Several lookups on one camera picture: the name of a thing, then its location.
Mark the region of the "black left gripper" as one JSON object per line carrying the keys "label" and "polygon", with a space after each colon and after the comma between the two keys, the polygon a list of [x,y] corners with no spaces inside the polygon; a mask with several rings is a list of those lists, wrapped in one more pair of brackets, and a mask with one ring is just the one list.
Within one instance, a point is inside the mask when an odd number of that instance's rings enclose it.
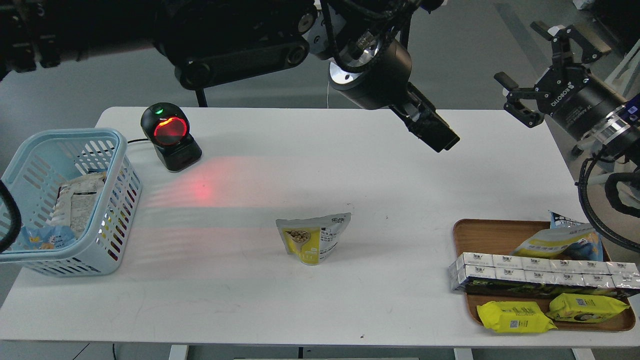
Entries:
{"label": "black left gripper", "polygon": [[335,62],[329,64],[329,84],[345,98],[366,110],[400,105],[400,119],[407,130],[437,153],[460,141],[435,105],[411,82],[412,60],[396,39],[367,71],[350,73]]}

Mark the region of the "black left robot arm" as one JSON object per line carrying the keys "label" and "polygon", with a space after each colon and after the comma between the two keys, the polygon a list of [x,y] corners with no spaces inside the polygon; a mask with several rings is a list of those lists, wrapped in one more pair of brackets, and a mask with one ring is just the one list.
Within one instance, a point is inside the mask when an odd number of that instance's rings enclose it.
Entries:
{"label": "black left robot arm", "polygon": [[3,0],[1,77],[154,47],[179,84],[204,89],[332,60],[364,84],[338,91],[389,107],[435,151],[459,137],[409,82],[412,16],[443,0]]}

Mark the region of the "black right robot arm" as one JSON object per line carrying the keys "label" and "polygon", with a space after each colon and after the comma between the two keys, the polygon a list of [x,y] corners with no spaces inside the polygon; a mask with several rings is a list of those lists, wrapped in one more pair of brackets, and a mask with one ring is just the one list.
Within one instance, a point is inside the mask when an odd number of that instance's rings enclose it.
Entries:
{"label": "black right robot arm", "polygon": [[626,100],[589,69],[589,64],[611,52],[589,27],[581,23],[550,26],[542,21],[530,27],[551,44],[551,66],[530,88],[519,86],[503,71],[496,73],[494,79],[506,98],[503,109],[529,128],[550,116],[576,141],[599,145],[580,167],[575,184],[579,203],[602,237],[638,253],[637,239],[624,237],[600,219],[590,203],[588,187],[602,184],[613,210],[638,218],[639,209],[622,200],[620,185],[638,191],[639,169],[615,171],[614,164],[639,165],[639,98]]}

